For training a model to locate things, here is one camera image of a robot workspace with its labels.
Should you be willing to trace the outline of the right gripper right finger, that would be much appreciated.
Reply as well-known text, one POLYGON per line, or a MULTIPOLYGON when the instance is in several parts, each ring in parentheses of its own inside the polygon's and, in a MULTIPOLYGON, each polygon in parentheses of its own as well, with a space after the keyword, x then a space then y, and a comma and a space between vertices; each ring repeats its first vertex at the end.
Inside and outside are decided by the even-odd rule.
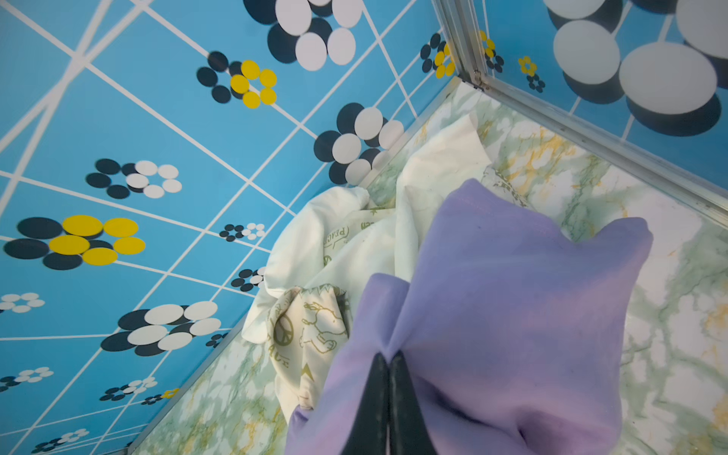
POLYGON ((390 453, 436 454, 402 352, 394 356, 390 365, 390 453))

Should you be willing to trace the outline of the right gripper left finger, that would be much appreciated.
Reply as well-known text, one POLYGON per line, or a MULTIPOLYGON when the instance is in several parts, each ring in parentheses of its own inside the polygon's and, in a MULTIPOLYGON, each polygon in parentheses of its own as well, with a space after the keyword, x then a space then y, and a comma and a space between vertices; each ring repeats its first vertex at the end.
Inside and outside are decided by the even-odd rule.
POLYGON ((390 368, 382 354, 372 361, 343 455, 384 455, 388 450, 390 368))

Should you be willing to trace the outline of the purple cloth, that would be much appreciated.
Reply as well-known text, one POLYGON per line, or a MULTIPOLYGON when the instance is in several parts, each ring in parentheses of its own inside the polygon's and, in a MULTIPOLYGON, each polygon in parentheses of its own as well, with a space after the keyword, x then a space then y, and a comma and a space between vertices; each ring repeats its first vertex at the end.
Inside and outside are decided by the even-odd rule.
POLYGON ((641 218, 575 243, 476 180, 445 200, 404 281, 375 274, 289 454, 342 454, 373 358, 405 356, 436 454, 607 454, 622 430, 629 299, 653 242, 641 218))

